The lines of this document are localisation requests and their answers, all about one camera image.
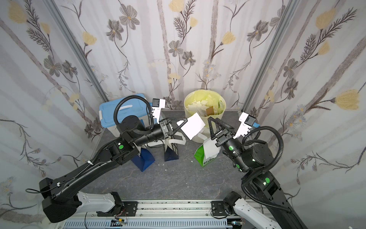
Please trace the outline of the green white paper bag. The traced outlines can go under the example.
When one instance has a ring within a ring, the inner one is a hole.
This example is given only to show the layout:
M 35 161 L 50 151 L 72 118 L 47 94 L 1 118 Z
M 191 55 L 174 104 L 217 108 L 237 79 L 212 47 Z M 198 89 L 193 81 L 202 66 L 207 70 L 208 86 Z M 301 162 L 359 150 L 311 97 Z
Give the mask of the green white paper bag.
M 196 150 L 194 157 L 201 167 L 205 167 L 218 156 L 219 152 L 220 148 L 209 138 Z

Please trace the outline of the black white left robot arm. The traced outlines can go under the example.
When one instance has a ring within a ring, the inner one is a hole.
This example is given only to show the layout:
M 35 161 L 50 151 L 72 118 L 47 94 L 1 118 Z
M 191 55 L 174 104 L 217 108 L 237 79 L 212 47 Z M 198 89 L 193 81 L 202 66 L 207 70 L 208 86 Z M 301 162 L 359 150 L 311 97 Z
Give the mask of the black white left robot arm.
M 137 99 L 145 103 L 149 126 L 145 127 L 139 117 L 129 115 L 122 121 L 118 113 L 122 105 Z M 121 166 L 140 151 L 138 147 L 174 136 L 185 124 L 187 118 L 159 119 L 160 109 L 165 103 L 162 99 L 154 99 L 149 103 L 145 98 L 131 95 L 123 98 L 113 112 L 113 120 L 120 136 L 104 144 L 85 164 L 57 179 L 45 178 L 39 183 L 39 190 L 26 189 L 30 194 L 42 194 L 42 207 L 45 215 L 52 223 L 64 221 L 87 205 L 80 192 L 85 186 L 101 175 Z

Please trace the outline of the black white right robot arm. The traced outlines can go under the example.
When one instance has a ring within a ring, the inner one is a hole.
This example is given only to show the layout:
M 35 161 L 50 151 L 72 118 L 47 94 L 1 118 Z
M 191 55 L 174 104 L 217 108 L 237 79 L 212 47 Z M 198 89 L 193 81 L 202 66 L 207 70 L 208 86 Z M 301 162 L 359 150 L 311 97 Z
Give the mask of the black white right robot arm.
M 235 138 L 236 131 L 221 119 L 208 119 L 211 139 L 223 153 L 232 160 L 235 167 L 245 175 L 241 188 L 254 202 L 265 206 L 273 218 L 251 207 L 243 197 L 232 191 L 224 198 L 224 208 L 228 215 L 236 214 L 248 220 L 258 229 L 305 229 L 306 225 L 288 202 L 279 182 L 270 172 L 281 159 L 284 141 L 273 127 L 263 126 L 244 134 L 243 140 Z M 266 141 L 254 138 L 252 134 L 268 130 L 278 141 L 277 154 L 273 155 Z

